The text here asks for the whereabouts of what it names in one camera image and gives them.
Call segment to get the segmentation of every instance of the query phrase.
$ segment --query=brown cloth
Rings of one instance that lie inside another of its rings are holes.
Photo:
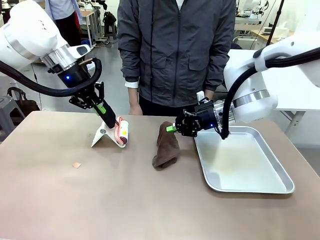
[[[175,164],[180,155],[180,147],[175,134],[167,132],[167,127],[171,125],[172,123],[165,121],[160,126],[159,136],[156,141],[158,151],[152,160],[152,165],[155,169],[165,169]]]

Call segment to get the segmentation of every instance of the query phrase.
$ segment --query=dark gray windbreaker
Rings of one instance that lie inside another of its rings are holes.
[[[181,11],[176,0],[120,0],[118,48],[125,80],[139,81],[139,94],[156,104],[195,104],[197,92],[214,91],[223,81],[235,9],[236,0],[184,0]]]

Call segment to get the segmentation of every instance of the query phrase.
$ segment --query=black pole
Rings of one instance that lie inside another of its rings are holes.
[[[275,33],[275,30],[276,30],[276,26],[278,24],[278,21],[279,21],[279,18],[280,18],[280,15],[281,15],[281,10],[282,10],[282,7],[284,6],[284,3],[285,3],[285,0],[281,0],[281,3],[280,3],[280,6],[279,6],[279,9],[278,11],[276,12],[276,16],[275,16],[275,20],[274,20],[274,23],[273,23],[273,26],[272,26],[272,29],[271,29],[271,32],[270,32],[270,35],[269,35],[269,38],[268,38],[268,41],[266,42],[266,45],[270,45],[271,43],[271,39]]]

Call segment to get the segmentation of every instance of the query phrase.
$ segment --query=metal tray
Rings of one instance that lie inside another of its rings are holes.
[[[291,194],[295,185],[261,134],[231,126],[222,140],[214,129],[200,131],[196,148],[207,184],[217,192]]]

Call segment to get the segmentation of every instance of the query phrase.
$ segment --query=black pants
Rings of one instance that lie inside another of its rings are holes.
[[[80,25],[76,12],[66,18],[55,20],[55,24],[70,47],[81,45]]]
[[[182,107],[170,107],[163,106],[149,100],[146,100],[143,97],[139,97],[139,105],[142,109],[144,116],[168,116],[168,117],[177,117],[183,113],[183,109],[186,109],[188,112],[194,112],[195,105],[182,106]]]

